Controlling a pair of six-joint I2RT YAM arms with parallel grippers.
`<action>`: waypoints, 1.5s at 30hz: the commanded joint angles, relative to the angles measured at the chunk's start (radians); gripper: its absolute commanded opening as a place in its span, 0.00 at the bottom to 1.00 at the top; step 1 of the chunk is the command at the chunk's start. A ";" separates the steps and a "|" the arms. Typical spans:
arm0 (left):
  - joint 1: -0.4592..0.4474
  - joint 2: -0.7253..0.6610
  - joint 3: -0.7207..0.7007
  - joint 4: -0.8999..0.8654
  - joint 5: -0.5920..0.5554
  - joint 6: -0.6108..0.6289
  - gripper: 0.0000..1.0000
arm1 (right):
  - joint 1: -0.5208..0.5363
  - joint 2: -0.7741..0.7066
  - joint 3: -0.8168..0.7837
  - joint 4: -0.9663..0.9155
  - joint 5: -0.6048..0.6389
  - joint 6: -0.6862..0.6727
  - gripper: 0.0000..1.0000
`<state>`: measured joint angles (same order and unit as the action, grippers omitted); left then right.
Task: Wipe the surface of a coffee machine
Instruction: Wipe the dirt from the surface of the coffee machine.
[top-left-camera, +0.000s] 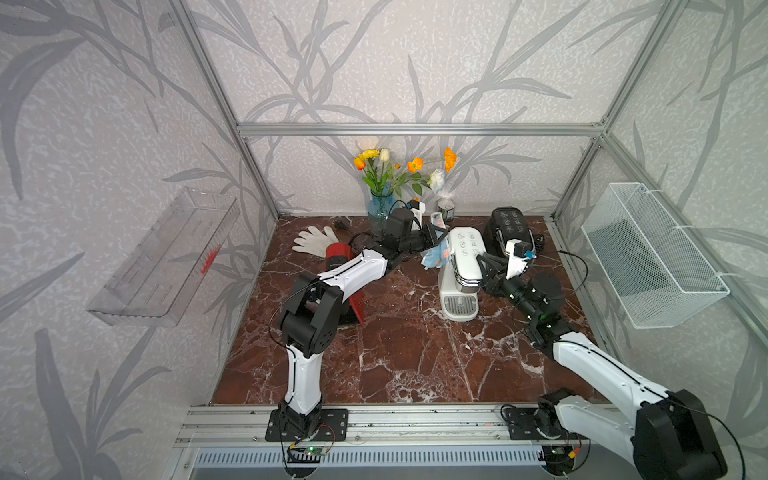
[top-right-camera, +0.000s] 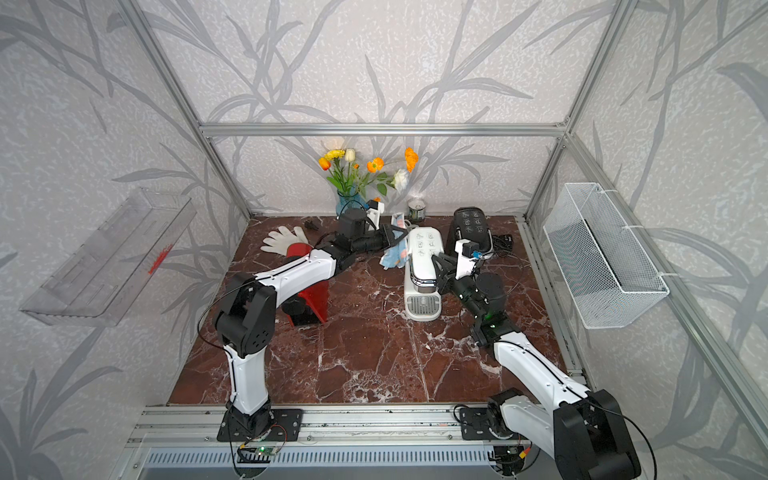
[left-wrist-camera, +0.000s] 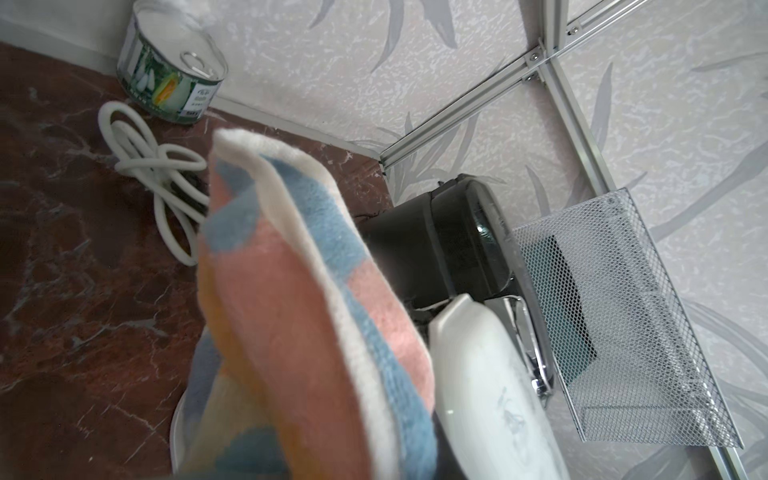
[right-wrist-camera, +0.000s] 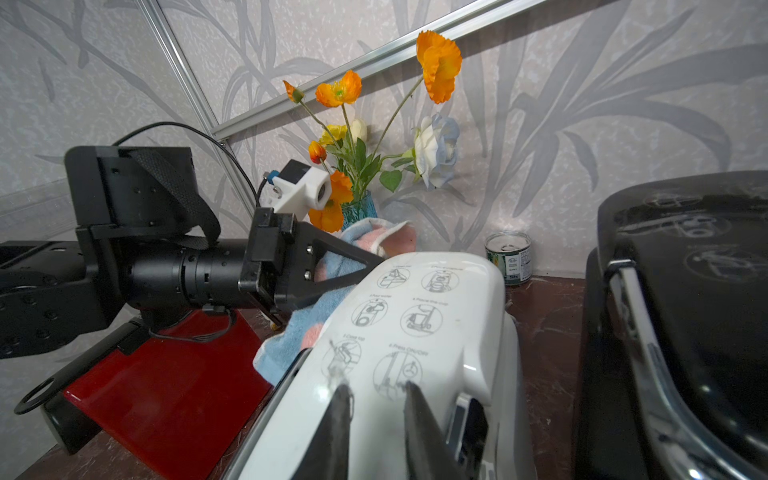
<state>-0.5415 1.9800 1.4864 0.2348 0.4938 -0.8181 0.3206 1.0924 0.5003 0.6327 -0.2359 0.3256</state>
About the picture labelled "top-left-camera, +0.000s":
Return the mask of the colourful striped cloth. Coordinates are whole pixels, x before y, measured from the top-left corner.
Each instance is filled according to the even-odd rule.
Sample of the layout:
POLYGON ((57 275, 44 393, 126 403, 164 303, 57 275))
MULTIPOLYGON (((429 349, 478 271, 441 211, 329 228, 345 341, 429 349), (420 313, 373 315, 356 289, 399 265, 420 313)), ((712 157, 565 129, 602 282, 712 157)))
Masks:
MULTIPOLYGON (((430 215, 430 223, 433 226, 445 228, 446 224, 443 215, 435 212, 430 215)), ((421 253, 421 265, 425 269, 440 269, 445 266, 450 257, 448 242, 443 239, 437 246, 427 249, 421 253)))

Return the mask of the red coffee machine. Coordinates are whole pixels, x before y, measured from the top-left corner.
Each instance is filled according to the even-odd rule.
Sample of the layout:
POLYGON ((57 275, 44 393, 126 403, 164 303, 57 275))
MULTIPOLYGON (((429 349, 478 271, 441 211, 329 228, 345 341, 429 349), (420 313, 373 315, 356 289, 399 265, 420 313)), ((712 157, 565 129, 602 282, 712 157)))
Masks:
POLYGON ((324 279, 331 279, 337 282, 337 286, 345 293, 346 298, 342 304, 340 314, 340 325, 363 324, 364 315, 364 294, 356 290, 350 294, 348 289, 351 282, 348 279, 349 273, 353 268, 362 262, 360 255, 355 254, 352 247, 347 243, 336 242, 326 248, 325 267, 326 271, 322 274, 324 279))

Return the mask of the white coffee machine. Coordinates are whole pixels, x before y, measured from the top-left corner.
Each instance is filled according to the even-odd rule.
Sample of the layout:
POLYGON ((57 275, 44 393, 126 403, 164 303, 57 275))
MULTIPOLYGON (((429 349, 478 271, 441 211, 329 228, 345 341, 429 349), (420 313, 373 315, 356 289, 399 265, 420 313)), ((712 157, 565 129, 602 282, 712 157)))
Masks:
POLYGON ((486 252, 482 235, 473 227, 456 227, 448 234, 449 260, 439 273, 441 310, 454 322, 473 320, 479 312, 478 292, 483 276, 477 256, 486 252))

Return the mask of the black coffee machine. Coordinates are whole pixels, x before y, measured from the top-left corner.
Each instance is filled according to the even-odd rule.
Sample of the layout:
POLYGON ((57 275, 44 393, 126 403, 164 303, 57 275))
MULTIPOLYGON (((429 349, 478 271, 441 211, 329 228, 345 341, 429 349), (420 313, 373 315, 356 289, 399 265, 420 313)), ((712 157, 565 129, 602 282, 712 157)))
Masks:
POLYGON ((528 252, 536 252, 534 236, 525 216, 515 207, 497 207, 491 212, 483 240, 486 251, 498 257, 509 256, 506 245, 510 240, 517 240, 513 246, 515 256, 524 258, 528 252))

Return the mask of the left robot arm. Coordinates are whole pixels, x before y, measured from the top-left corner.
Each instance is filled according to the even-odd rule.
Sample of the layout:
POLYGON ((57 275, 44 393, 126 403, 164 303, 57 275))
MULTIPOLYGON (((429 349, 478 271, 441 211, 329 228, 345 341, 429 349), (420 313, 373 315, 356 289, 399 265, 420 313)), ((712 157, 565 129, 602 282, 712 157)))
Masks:
POLYGON ((288 383, 278 412, 289 426, 306 436, 320 423, 322 358, 351 307, 350 299, 394 271, 404 257, 437 247, 447 237, 447 228, 419 222, 409 207, 396 208, 371 246, 326 272, 298 277, 279 321, 288 383))

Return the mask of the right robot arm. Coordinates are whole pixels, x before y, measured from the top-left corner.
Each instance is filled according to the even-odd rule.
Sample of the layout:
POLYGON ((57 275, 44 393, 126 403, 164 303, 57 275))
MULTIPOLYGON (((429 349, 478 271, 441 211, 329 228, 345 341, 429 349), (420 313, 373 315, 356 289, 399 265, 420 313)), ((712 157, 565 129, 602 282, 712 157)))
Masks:
POLYGON ((721 479, 728 465, 713 429, 716 416, 688 390, 652 382, 601 350, 561 316, 559 280, 547 274, 523 282, 507 272, 507 261, 487 253, 475 257, 480 284, 506 298, 527 319, 531 345, 569 369, 610 401, 593 404, 561 388, 541 396, 533 416, 548 439, 578 434, 632 464, 644 479, 721 479))

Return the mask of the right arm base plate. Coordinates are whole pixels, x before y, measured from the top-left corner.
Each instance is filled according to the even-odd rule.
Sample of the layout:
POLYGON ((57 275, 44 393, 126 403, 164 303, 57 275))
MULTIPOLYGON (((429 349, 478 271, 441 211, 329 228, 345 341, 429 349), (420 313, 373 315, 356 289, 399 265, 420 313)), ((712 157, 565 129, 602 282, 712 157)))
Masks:
POLYGON ((534 409, 531 408, 520 408, 511 404, 501 406, 500 415, 511 440, 533 441, 540 438, 533 413, 534 409))

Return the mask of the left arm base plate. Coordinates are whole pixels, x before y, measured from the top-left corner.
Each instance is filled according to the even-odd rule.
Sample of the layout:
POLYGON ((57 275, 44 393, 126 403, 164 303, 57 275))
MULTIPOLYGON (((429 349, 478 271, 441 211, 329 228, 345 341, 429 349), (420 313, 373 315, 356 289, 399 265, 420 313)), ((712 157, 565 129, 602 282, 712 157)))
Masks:
POLYGON ((267 424, 267 442, 300 442, 306 440, 344 441, 349 425, 348 409, 322 408, 307 415, 290 408, 275 409, 267 424))

